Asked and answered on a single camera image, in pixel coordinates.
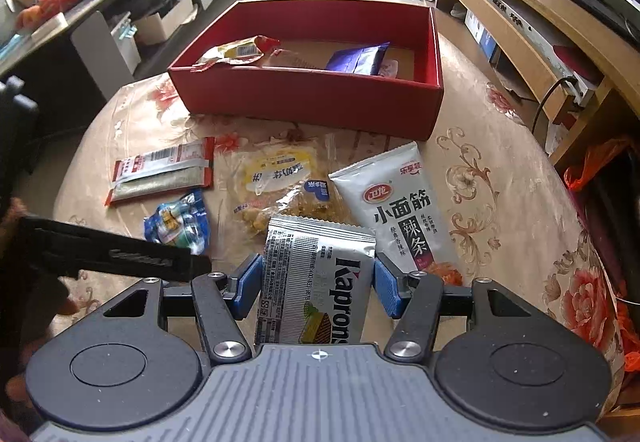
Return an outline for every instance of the power cord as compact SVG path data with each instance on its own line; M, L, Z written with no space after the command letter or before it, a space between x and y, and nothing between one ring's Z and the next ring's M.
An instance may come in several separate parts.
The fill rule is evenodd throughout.
M540 104L538 104L538 109L536 110L536 114L533 117L533 123L531 124L532 135L533 135L533 131L536 129L536 124L538 123L538 117L540 117L540 113L542 113L542 108L545 107L545 102L548 101L549 97L554 92L554 90L558 86L560 86L560 84L562 84L563 82L570 82L573 84L574 82L577 82L577 79L573 75L561 77L558 80L556 80L556 82L553 83L551 88L547 90L547 92L545 93L545 96L540 101Z

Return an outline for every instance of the round table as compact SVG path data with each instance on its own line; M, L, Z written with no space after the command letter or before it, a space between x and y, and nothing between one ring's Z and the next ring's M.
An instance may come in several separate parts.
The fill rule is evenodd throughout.
M466 28L442 14L438 28L446 89L433 134L420 148L460 257L458 269L466 284L479 276L495 279L599 348L614 375L610 397L614 400L624 368L622 343L591 240L545 152L507 99L489 84L488 77L497 81L486 61L476 60L476 66L460 50L467 50L471 43L467 54L476 58L478 53ZM168 75L162 74L121 88L100 111L66 173L54 217L143 237L143 218L158 204L175 198L151 197L105 207L116 160L205 136L216 136L219 146L234 147L245 140L258 143L272 136L284 137L292 129L307 137L334 133L340 166L407 142L290 122L190 116ZM205 191L205 199L213 259L232 267L247 253L261 250L259 239L230 237L225 226L230 204L225 181L219 176L215 189ZM78 321L134 281L82 271L77 281L68 282L82 310L74 317L57 317L54 330L59 332ZM240 327L252 340L255 315ZM391 319L372 293L363 341L383 346L392 328ZM443 321L437 345L460 328L460 321Z

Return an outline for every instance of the red package edge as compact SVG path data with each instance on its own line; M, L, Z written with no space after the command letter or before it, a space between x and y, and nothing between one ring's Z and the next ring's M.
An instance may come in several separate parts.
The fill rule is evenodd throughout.
M215 151L215 147L216 147L216 138L215 137L205 137L204 138L204 157L206 160L209 160L209 165L212 165L213 163L213 157L214 157L214 151ZM120 164L122 163L122 160L116 160L116 163L114 164L113 167L113 177L111 179L112 182L115 181L116 175L118 173L118 167L120 166ZM185 186L185 187L176 187L175 189L167 189L166 191L158 191L157 193L153 193L154 196L158 196L158 195L164 195L167 193L173 193L175 191L182 191L184 189L188 189L189 187L210 187L213 185L213 168L212 167L205 167L204 168L204 180L201 184L198 184L197 186ZM116 202L113 202L113 189L109 189L109 193L107 194L107 199L104 201L104 206L105 207L109 207L111 206L111 204L113 203L114 205L116 205L117 203L121 203L121 202L131 202L131 201L135 201L135 200L140 200L143 199L145 197L147 197L149 195L140 195L138 197L131 197L131 198L126 198L126 199L122 199L122 200L117 200Z

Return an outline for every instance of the yellow snack package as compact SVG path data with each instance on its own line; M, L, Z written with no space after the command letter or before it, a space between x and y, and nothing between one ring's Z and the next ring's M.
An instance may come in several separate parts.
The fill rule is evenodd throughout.
M272 140L228 153L227 180L234 216L253 233L267 231L271 216L347 221L328 173L333 135L301 142Z

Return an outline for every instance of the silver snack package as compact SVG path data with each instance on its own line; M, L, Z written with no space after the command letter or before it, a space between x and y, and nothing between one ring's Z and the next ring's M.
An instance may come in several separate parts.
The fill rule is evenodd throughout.
M359 342L375 250L369 229L273 216L264 246L255 344Z
M458 257L436 205L418 144L411 142L329 175L360 225L405 273Z

